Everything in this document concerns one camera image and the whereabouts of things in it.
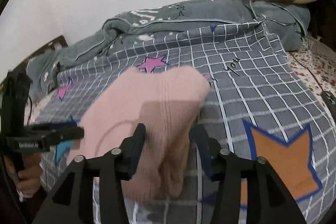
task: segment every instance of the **pink sweater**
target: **pink sweater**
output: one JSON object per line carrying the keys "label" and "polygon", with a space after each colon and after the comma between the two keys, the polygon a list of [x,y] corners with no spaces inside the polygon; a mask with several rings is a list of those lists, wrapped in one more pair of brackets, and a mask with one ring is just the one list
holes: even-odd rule
{"label": "pink sweater", "polygon": [[155,74],[129,68],[82,117],[85,136],[74,143],[67,164],[76,155],[89,159],[119,147],[141,122],[146,141],[136,174],[122,182],[125,198],[145,203],[161,194],[179,196],[188,133],[208,92],[207,80],[190,66]]}

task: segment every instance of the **human hand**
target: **human hand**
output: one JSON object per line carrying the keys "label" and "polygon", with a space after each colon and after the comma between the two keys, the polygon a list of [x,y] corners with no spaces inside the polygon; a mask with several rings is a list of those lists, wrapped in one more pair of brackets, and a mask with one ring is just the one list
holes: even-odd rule
{"label": "human hand", "polygon": [[[16,174],[14,164],[7,156],[4,156],[4,159],[7,173],[13,179],[12,174]],[[42,168],[39,165],[40,161],[40,153],[24,155],[26,169],[19,171],[17,174],[21,181],[14,182],[16,188],[26,196],[33,196],[41,188]]]}

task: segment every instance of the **wrinkled fabric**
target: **wrinkled fabric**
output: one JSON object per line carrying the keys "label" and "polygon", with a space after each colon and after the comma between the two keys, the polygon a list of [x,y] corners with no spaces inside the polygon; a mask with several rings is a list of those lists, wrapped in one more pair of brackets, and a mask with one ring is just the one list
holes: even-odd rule
{"label": "wrinkled fabric", "polygon": [[[97,102],[99,96],[130,67],[148,69],[147,72],[156,74],[175,67],[192,66],[204,75],[210,85],[197,123],[203,124],[209,136],[217,139],[222,148],[229,148],[237,156],[254,159],[252,152],[255,146],[249,141],[244,121],[266,131],[282,146],[287,142],[293,143],[298,134],[305,132],[302,130],[307,124],[310,125],[314,160],[311,163],[313,168],[311,164],[307,168],[311,174],[308,179],[315,188],[301,189],[297,202],[307,223],[317,223],[335,198],[335,131],[330,117],[316,97],[291,70],[278,36],[268,32],[266,22],[266,18],[261,17],[245,24],[190,29],[177,36],[143,41],[140,45],[126,47],[63,71],[57,76],[58,83],[60,86],[67,85],[71,78],[72,87],[63,100],[53,98],[37,122],[61,122],[69,115],[81,119],[90,105]],[[146,65],[149,58],[158,58],[163,64],[149,67]],[[137,84],[132,84],[132,88],[132,96],[139,96]],[[192,90],[186,85],[181,92]],[[277,161],[288,160],[286,153],[274,155],[278,156]],[[65,168],[65,157],[58,166],[54,165],[54,151],[42,158],[42,181],[50,188]],[[125,206],[131,223],[210,222],[218,184],[210,182],[202,172],[204,166],[194,144],[189,148],[188,158],[180,197],[156,199],[147,206],[126,199]],[[285,170],[284,175],[291,174]],[[296,183],[302,178],[301,173],[294,176]],[[95,223],[100,223],[99,191],[99,186],[95,184]],[[246,211],[241,210],[239,223],[245,221]]]}
{"label": "wrinkled fabric", "polygon": [[242,24],[265,17],[286,51],[298,50],[306,35],[310,13],[306,7],[272,4],[267,0],[190,0],[155,9],[133,10],[108,19],[101,30],[75,45],[31,60],[27,74],[33,80],[33,102],[57,88],[56,74],[95,56],[113,54],[146,41],[178,35],[190,29]]}

